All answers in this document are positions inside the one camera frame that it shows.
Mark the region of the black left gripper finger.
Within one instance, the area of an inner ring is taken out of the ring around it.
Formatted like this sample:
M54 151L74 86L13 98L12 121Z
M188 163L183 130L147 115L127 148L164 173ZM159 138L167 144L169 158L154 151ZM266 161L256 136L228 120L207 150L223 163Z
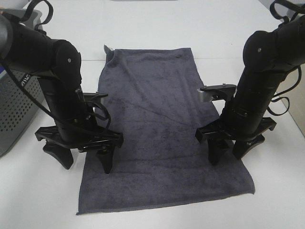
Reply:
M102 164L105 174L110 174L113 166L115 146L103 146L96 152L96 157Z
M65 169L69 170L73 164L71 150L60 145L47 142L43 151L55 158Z

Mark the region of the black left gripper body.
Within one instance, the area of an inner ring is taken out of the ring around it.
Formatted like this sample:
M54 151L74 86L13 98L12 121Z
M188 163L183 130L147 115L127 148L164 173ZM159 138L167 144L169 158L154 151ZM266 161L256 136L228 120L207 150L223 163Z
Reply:
M38 141L46 140L43 151L47 153L69 153L108 150L121 147L123 134L93 125L92 130L82 129L76 124L56 121L54 126L39 128L35 136Z

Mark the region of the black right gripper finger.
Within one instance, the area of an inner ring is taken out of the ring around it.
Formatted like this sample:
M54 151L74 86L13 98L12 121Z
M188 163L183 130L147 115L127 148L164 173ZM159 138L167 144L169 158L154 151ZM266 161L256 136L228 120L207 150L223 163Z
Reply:
M211 165L217 165L224 155L231 155L233 141L228 139L208 139L208 160Z
M235 156L236 159L241 159L251 149L263 143L264 141L265 138L263 135L258 135L254 139L249 141L236 141L233 146L233 155Z

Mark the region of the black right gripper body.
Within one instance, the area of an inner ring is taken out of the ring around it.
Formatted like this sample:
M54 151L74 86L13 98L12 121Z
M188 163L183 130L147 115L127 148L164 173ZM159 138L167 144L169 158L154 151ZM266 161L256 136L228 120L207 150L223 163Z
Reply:
M243 115L228 112L209 124L196 129L195 137L202 143L205 140L251 141L266 130L274 130L276 122L263 113L247 112Z

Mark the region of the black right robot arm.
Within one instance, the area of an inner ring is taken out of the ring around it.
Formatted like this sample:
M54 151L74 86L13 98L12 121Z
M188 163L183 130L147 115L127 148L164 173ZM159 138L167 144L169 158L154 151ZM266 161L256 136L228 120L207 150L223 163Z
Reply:
M263 132L276 122L264 114L289 73L305 62L305 19L299 17L272 32L256 31L245 43L244 70L238 85L222 84L198 89L202 102L224 100L220 117L196 130L199 142L208 142L208 159L219 162L234 140L233 155L240 159L264 141Z

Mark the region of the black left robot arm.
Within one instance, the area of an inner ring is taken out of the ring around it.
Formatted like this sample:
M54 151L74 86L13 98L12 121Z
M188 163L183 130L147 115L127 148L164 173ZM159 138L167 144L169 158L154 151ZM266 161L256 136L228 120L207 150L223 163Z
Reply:
M154 165L174 153L183 165L203 159L190 132L198 114L212 119L215 113L211 104L197 107L200 78L188 48L109 52L99 82L111 94L109 109L101 94L83 93L81 55L70 42L51 39L7 12L0 17L0 62L9 76L18 71L38 78L56 125L40 128L36 137L66 168L73 148L95 152L105 173L148 163L139 158L140 146L156 154Z

